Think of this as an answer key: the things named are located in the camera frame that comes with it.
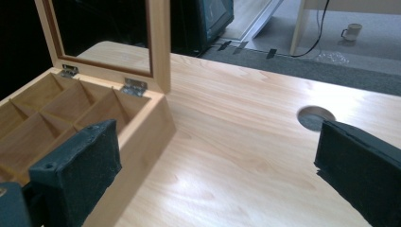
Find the wooden box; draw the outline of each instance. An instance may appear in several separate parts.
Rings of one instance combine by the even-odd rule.
[[[87,125],[114,118],[123,168],[85,221],[112,226],[175,132],[165,96],[169,2],[146,1],[148,49],[101,42],[77,56],[64,51],[53,1],[35,3],[54,67],[0,102],[0,181],[24,185],[45,154]]]

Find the light wood tabletop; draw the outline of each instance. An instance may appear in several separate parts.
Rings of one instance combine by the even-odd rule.
[[[177,133],[118,226],[369,226],[317,173],[320,106],[401,148],[401,97],[172,55]]]

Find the white mug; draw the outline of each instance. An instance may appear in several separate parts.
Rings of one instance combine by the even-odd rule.
[[[341,37],[347,41],[355,41],[361,29],[362,25],[360,24],[349,24],[348,28],[342,31]]]

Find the black cable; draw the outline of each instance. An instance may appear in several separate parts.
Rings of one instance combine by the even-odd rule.
[[[316,42],[315,42],[315,43],[312,45],[312,47],[310,47],[310,49],[309,49],[308,51],[306,51],[304,54],[302,54],[302,55],[290,55],[292,58],[299,58],[299,57],[302,57],[302,56],[308,54],[310,51],[312,51],[312,50],[316,47],[316,45],[318,45],[319,41],[321,40],[321,36],[322,36],[322,34],[323,34],[323,22],[324,22],[325,13],[327,12],[327,7],[328,7],[328,4],[329,4],[329,3],[330,3],[330,0],[327,0],[327,1],[326,1],[326,4],[325,4],[325,6],[324,6],[323,16],[322,16],[322,22],[321,22],[321,29],[320,29],[320,32],[319,32],[319,37],[318,37],[318,39],[316,40]]]
[[[327,12],[327,7],[328,7],[328,4],[329,4],[329,3],[330,3],[330,0],[327,0],[327,1],[326,1],[326,4],[325,4],[325,6],[324,6],[323,16],[322,16],[322,22],[321,22],[321,25],[320,25],[320,27],[319,27],[319,37],[318,37],[318,39],[316,40],[316,42],[312,45],[312,47],[310,47],[310,49],[309,49],[308,51],[306,51],[306,52],[305,52],[304,54],[302,54],[302,55],[284,55],[284,54],[275,54],[275,55],[277,55],[277,56],[282,56],[282,57],[299,58],[299,57],[302,57],[302,56],[304,56],[304,55],[307,55],[310,51],[312,51],[312,50],[316,47],[316,45],[318,45],[319,41],[321,40],[321,36],[322,36],[322,34],[323,34],[323,22],[324,22],[324,17],[325,17],[325,13]],[[237,48],[237,46],[234,46],[234,45],[227,45],[227,46]],[[254,52],[259,52],[259,53],[269,53],[269,52],[267,52],[267,51],[262,51],[262,50],[254,50],[254,49],[247,49],[247,48],[244,48],[244,49],[246,49],[246,50],[251,50],[251,51],[254,51]]]

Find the gray carpet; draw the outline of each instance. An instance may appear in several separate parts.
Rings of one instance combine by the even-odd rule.
[[[254,39],[249,40],[246,47],[265,52],[274,48],[277,49],[277,53],[288,54],[300,4],[301,0],[283,1],[269,22]],[[310,11],[297,54],[305,53],[315,43],[319,33],[317,21],[318,18],[321,20],[322,15],[322,11]],[[306,57],[314,58],[321,50],[325,55],[336,54],[336,56],[320,58],[320,62],[334,61],[338,64],[341,61],[347,67],[401,77],[401,26],[395,26],[400,22],[401,15],[328,11],[324,19],[320,45]],[[343,41],[340,34],[351,23],[361,24],[363,29],[357,40],[348,44]]]
[[[243,49],[239,54],[233,54],[235,48],[231,46],[222,51],[218,51],[218,48],[218,45],[213,46],[200,57],[303,79],[401,96],[401,77],[397,75],[281,56],[266,59],[266,53],[250,49]]]

